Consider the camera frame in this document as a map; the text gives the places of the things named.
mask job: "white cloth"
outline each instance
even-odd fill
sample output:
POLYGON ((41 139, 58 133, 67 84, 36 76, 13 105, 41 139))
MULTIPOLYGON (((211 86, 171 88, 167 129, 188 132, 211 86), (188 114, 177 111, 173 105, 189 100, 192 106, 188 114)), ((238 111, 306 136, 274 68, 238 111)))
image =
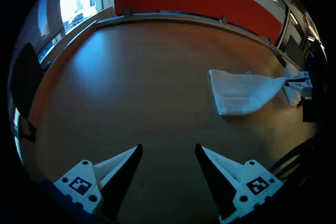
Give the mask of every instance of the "white cloth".
POLYGON ((209 70, 220 115, 244 115, 261 109, 284 86, 288 76, 272 79, 254 74, 209 70))

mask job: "chair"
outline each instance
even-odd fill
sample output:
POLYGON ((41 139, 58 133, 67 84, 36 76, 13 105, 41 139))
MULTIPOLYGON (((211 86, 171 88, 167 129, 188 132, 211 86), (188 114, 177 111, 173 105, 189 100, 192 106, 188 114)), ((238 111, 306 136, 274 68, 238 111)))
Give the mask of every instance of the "chair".
MULTIPOLYGON (((10 91, 14 104, 20 112, 20 117, 28 120, 30 107, 42 78, 41 65, 33 46, 28 43, 16 59, 10 77, 10 91)), ((34 136, 36 129, 30 123, 29 128, 31 136, 34 136)))

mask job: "orange wall panel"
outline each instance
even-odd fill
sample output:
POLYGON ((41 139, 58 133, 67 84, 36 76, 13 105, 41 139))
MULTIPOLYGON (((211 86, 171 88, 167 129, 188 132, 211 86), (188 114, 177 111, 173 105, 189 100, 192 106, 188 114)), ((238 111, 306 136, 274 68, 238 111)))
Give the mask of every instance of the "orange wall panel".
POLYGON ((277 41, 282 24, 254 0, 114 0, 115 13, 122 15, 130 7, 133 13, 180 11, 221 19, 277 41))

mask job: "ceiling light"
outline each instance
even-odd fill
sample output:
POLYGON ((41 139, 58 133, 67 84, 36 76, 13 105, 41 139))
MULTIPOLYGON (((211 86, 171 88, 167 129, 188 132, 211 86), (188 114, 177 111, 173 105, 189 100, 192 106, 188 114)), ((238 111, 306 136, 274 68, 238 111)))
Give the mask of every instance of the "ceiling light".
POLYGON ((322 44, 321 44, 321 49, 322 49, 322 51, 323 51, 323 53, 324 53, 325 60, 328 61, 328 59, 327 59, 327 55, 326 55, 326 51, 325 51, 324 46, 323 46, 322 44))
POLYGON ((293 16, 293 14, 290 13, 290 15, 291 15, 291 17, 293 18, 294 22, 295 22, 296 24, 299 24, 299 23, 297 22, 297 20, 295 19, 295 17, 293 16))
POLYGON ((309 27, 310 31, 313 33, 313 35, 316 37, 316 39, 317 39, 318 41, 320 41, 320 40, 319 40, 319 37, 318 37, 318 35, 316 34, 316 32, 314 31, 314 29, 313 29, 310 25, 308 25, 308 27, 309 27))

